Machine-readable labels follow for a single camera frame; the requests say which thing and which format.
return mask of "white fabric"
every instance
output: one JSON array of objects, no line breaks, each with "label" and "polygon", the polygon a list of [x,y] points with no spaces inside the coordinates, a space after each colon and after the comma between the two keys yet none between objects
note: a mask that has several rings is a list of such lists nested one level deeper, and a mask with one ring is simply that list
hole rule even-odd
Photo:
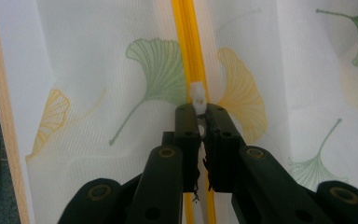
[{"label": "white fabric", "polygon": [[[358,16],[358,1],[194,4],[210,102],[219,103],[227,90],[227,70],[217,52],[230,49],[252,74],[265,106],[267,129],[252,144],[268,149],[292,175],[307,172],[301,162],[321,151],[320,160],[332,174],[327,177],[358,188],[358,65],[352,63],[358,30],[349,18],[316,12]],[[129,45],[139,39],[143,44],[174,42],[177,35],[170,1],[37,0],[37,5],[48,59],[31,55],[47,61],[51,88],[58,90],[58,103],[68,106],[56,111],[66,113],[65,123],[28,159],[27,171],[36,223],[55,223],[86,182],[106,177],[124,183],[141,173],[162,132],[173,130],[176,104],[149,100],[109,145],[147,90],[145,70],[126,54]],[[8,65],[14,56],[3,47]],[[28,55],[26,49],[17,53]],[[20,111],[23,105],[12,97],[14,110]],[[241,121],[232,118],[243,133]],[[303,184],[314,189],[307,181]],[[235,223],[229,195],[215,197],[218,223]]]}]

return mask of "orange ginkgo leaf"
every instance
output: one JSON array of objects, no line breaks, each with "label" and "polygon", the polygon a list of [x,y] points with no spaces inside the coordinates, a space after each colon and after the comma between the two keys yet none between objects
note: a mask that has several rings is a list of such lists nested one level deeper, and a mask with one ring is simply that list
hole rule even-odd
[{"label": "orange ginkgo leaf", "polygon": [[39,153],[50,136],[65,124],[69,107],[69,99],[60,90],[51,90],[34,140],[33,151],[26,157],[27,161]]},{"label": "orange ginkgo leaf", "polygon": [[218,103],[237,119],[246,143],[252,144],[266,132],[268,124],[264,101],[255,80],[232,49],[218,50],[217,57],[226,69],[226,91]]}]

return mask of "leaf stem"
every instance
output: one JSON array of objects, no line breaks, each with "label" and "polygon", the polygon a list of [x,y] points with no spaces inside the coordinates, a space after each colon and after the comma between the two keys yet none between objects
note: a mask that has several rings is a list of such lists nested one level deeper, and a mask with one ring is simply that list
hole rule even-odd
[{"label": "leaf stem", "polygon": [[352,19],[351,16],[345,15],[343,13],[326,11],[326,10],[322,10],[322,9],[319,9],[319,8],[316,9],[316,13],[325,13],[325,14],[330,14],[330,15],[335,15],[335,16],[342,16],[342,17]]},{"label": "leaf stem", "polygon": [[120,128],[118,128],[118,131],[117,131],[117,133],[115,134],[115,136],[114,136],[111,140],[109,140],[109,145],[110,145],[110,146],[112,146],[112,145],[116,142],[118,136],[120,135],[120,133],[121,133],[121,131],[123,130],[124,126],[127,124],[127,121],[129,121],[129,119],[130,119],[130,117],[132,116],[133,112],[135,112],[135,110],[136,110],[144,101],[145,101],[145,99],[143,99],[141,102],[139,102],[138,105],[136,105],[136,106],[132,109],[132,111],[130,112],[130,114],[126,117],[126,119],[124,120],[124,122],[121,124]]},{"label": "leaf stem", "polygon": [[336,127],[338,126],[338,124],[342,121],[342,119],[338,119],[336,124],[333,126],[333,128],[330,130],[330,132],[327,134],[327,136],[325,137],[324,141],[321,144],[321,147],[319,148],[319,152],[318,152],[318,156],[321,155],[322,152],[322,148],[324,147],[324,144],[326,143],[327,139],[330,137],[331,133],[336,129]]}]

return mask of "zipper teeth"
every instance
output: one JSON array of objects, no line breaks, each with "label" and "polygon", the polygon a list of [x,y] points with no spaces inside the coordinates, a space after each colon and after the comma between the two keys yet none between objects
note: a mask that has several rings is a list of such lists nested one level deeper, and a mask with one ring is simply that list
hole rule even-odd
[{"label": "zipper teeth", "polygon": [[191,0],[172,0],[172,9],[185,69],[187,101],[191,101],[189,97],[191,82],[198,81],[203,83],[208,101],[205,69],[193,2]]},{"label": "zipper teeth", "polygon": [[[199,30],[197,27],[196,13],[192,0],[172,0],[173,16],[176,24],[176,33],[179,38],[179,46],[182,52],[183,67],[185,69],[187,102],[191,102],[189,92],[191,90],[192,82],[202,82],[205,89],[205,98],[209,102],[209,94],[205,77],[205,69],[202,59],[202,51],[200,44]],[[213,191],[208,190],[209,181],[207,179],[206,193],[207,193],[207,210],[208,222],[210,224],[216,223],[214,210],[214,195]],[[185,196],[186,208],[186,222],[188,224],[194,223],[194,215],[191,197]]]}]

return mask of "wooden edge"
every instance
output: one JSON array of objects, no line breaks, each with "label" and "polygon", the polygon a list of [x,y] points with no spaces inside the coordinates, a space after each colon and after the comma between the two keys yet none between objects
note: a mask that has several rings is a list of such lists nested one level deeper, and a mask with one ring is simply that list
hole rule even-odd
[{"label": "wooden edge", "polygon": [[7,151],[8,164],[13,180],[17,206],[21,223],[29,223],[28,207],[25,197],[23,178],[21,172],[20,156],[17,145],[17,137],[14,128],[14,119],[8,93],[7,78],[4,59],[0,45],[0,123]]}]

